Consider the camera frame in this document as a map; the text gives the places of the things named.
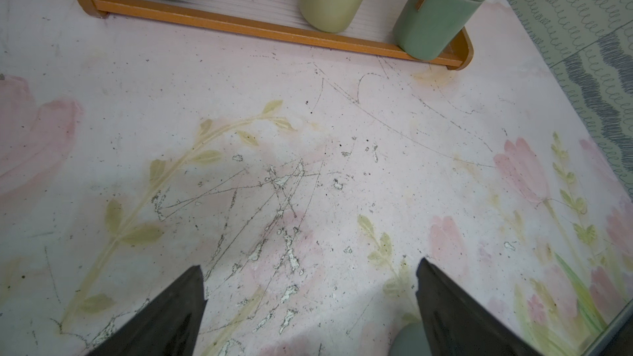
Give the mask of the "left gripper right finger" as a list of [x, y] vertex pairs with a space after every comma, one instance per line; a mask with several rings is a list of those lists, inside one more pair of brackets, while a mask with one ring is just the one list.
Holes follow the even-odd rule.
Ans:
[[438, 266], [416, 271], [420, 316], [433, 355], [538, 355]]

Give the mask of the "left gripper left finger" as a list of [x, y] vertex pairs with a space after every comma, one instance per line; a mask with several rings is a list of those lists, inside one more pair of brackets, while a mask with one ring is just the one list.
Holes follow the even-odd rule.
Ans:
[[203, 273], [195, 265], [90, 354], [191, 356], [206, 303]]

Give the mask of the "blue canister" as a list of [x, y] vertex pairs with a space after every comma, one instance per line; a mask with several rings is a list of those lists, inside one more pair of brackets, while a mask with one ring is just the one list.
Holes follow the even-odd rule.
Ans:
[[403, 327], [392, 342], [388, 356], [431, 356], [432, 352], [424, 324], [410, 323]]

